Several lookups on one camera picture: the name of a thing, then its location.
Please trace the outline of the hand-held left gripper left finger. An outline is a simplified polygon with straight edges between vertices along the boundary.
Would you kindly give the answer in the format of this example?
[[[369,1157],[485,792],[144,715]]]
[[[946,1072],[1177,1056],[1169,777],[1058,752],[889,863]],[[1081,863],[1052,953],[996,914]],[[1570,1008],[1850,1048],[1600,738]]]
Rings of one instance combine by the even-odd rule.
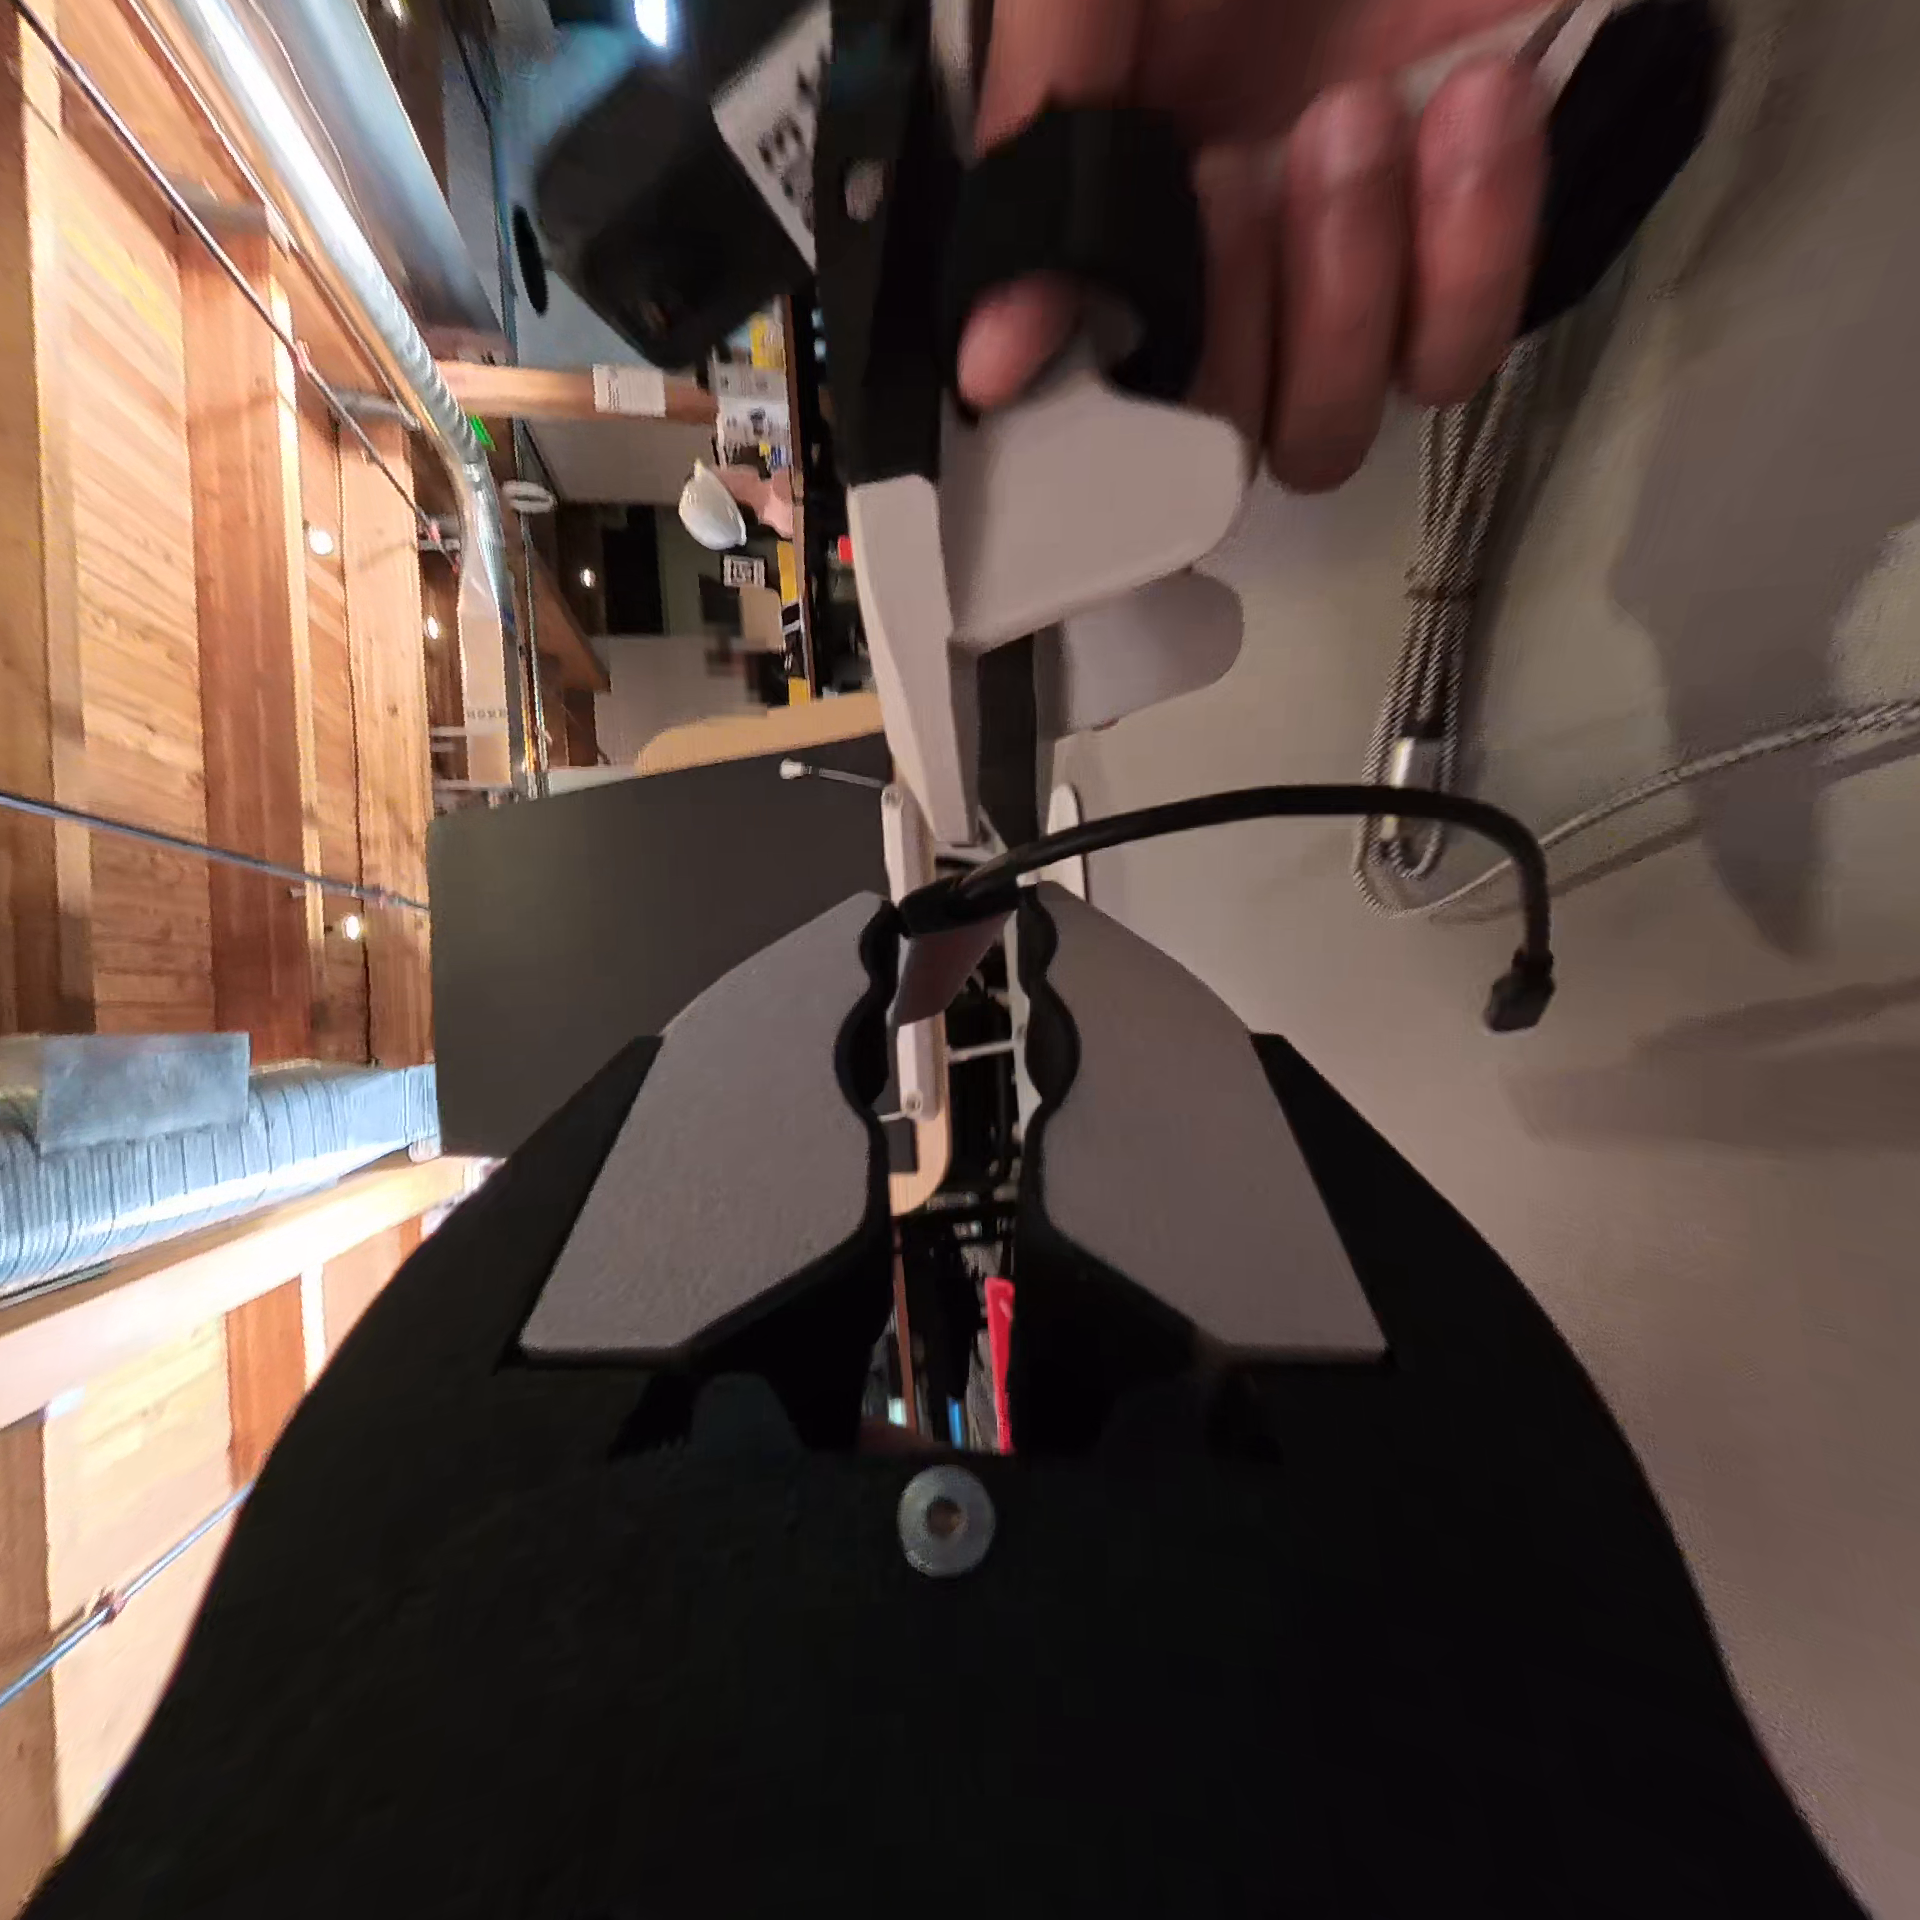
[[[528,1361],[693,1355],[882,1236],[855,1055],[895,949],[887,904],[852,893],[667,1025],[519,1332]]]

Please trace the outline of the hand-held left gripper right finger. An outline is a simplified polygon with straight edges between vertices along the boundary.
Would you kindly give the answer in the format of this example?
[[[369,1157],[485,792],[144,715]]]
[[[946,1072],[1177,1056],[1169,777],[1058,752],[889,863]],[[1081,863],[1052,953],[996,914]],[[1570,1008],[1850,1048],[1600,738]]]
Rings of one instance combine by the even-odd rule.
[[[1025,897],[1040,1217],[1225,1353],[1386,1355],[1301,1141],[1234,1011],[1061,884]]]

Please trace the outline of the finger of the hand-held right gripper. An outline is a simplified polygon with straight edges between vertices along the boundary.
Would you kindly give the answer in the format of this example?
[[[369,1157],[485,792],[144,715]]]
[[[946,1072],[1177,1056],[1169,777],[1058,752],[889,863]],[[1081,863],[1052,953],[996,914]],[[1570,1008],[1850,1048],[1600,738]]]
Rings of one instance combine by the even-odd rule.
[[[848,491],[855,589],[896,772],[933,834],[979,839],[979,673],[957,644],[938,489],[898,475]]]
[[[1223,416],[1104,375],[1052,375],[973,423],[945,408],[945,562],[957,644],[1003,644],[1200,562],[1253,445]]]

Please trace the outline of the grey USB hub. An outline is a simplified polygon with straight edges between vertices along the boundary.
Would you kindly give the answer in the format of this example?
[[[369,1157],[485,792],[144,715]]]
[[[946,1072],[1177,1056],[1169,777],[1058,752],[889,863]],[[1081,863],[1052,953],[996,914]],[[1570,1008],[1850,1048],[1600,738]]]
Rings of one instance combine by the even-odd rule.
[[[1018,912],[1025,880],[1067,860],[1225,826],[1361,823],[1388,815],[1459,827],[1505,852],[1520,884],[1523,936],[1489,992],[1481,1020],[1498,1036],[1533,1029],[1555,996],[1553,893],[1540,841],[1496,804],[1384,785],[1268,785],[1161,802],[1052,832],[1001,850],[964,876],[933,880],[891,911],[901,943],[891,1021],[906,1026],[943,1018]]]

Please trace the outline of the grey desk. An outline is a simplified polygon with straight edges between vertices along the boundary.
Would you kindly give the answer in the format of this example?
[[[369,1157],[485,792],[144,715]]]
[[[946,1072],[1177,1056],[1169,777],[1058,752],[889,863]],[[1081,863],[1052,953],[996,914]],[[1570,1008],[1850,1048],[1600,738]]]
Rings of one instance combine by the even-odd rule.
[[[1709,140],[1557,339],[1464,777],[1538,832],[1915,699],[1915,5],[1729,5]],[[1579,1352],[1747,1705],[1874,1916],[1915,1916],[1915,735],[1555,855],[1560,995],[1477,1005],[1492,887],[1388,919],[1345,827],[1104,855],[1092,900],[1285,1036]]]

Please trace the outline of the person's right hand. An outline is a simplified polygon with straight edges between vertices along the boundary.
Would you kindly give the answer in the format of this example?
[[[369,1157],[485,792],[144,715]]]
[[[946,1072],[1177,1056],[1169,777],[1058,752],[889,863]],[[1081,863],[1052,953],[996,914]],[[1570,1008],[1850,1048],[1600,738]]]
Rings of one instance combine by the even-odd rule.
[[[1450,408],[1511,346],[1545,192],[1516,2],[1009,2],[977,147],[1056,106],[1177,123],[1207,220],[1200,410],[1291,493],[1343,487],[1403,394]]]

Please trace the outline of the wood-framed black board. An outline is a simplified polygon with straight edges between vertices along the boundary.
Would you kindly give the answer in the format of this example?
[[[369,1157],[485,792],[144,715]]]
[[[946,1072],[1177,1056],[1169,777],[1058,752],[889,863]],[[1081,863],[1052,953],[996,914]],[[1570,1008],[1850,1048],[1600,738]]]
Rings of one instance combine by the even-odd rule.
[[[889,893],[882,737],[775,744],[436,821],[428,834],[439,1137],[492,1162],[482,1217],[561,1219],[613,1138],[620,1066],[736,965]]]

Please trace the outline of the large round silver duct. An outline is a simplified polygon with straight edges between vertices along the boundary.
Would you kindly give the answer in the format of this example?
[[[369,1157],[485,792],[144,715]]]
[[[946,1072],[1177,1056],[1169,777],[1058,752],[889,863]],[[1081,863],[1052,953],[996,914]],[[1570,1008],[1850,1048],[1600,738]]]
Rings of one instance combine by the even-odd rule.
[[[439,1148],[432,1063],[252,1063],[233,1033],[4,1041],[4,1298]]]

